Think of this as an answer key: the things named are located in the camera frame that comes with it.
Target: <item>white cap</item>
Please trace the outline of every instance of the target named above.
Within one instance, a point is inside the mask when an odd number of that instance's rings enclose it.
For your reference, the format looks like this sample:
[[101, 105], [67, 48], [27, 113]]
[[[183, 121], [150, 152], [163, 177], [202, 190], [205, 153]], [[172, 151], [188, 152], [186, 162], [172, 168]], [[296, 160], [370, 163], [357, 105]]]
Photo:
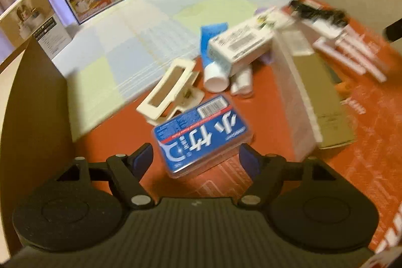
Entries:
[[209, 92], [219, 93], [229, 86], [229, 77], [219, 64], [212, 62], [204, 68], [204, 88]]
[[236, 73], [231, 78], [232, 86], [230, 93], [232, 95], [246, 95], [253, 91], [253, 69], [248, 65], [242, 71]]

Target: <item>white box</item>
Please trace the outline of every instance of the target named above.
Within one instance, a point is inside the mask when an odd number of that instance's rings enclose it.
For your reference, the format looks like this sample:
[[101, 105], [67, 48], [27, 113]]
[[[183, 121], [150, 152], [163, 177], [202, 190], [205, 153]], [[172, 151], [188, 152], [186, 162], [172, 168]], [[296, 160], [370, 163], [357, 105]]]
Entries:
[[274, 29], [292, 22], [280, 10], [266, 10], [212, 38], [208, 56], [233, 76], [270, 49]]

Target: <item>screw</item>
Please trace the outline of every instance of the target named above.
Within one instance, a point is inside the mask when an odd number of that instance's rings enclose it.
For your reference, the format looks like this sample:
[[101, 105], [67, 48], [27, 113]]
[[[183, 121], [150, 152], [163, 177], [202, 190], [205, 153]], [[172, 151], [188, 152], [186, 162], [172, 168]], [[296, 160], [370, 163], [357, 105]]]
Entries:
[[258, 196], [247, 195], [242, 197], [240, 201], [249, 206], [255, 206], [261, 202], [261, 199]]
[[144, 206], [148, 203], [150, 203], [152, 199], [149, 196], [139, 194], [137, 196], [133, 196], [131, 198], [131, 202], [137, 206]]

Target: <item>brown box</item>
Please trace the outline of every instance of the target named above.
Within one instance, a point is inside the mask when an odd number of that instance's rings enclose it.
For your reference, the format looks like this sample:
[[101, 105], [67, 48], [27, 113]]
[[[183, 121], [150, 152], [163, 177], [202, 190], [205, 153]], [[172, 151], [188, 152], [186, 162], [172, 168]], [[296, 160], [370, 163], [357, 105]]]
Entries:
[[21, 247], [17, 204], [74, 157], [67, 82], [35, 38], [0, 65], [0, 261]]
[[353, 142], [354, 134], [322, 59], [294, 26], [276, 31], [272, 69], [292, 133], [297, 161], [316, 147]]

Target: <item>transparent plastic container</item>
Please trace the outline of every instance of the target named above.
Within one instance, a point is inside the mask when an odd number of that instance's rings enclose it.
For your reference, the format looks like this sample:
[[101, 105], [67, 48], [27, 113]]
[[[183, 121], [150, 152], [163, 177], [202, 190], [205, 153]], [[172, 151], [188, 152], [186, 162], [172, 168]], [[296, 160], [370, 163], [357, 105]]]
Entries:
[[201, 174], [238, 154], [253, 137], [226, 95], [217, 95], [156, 126], [152, 133], [170, 177]]

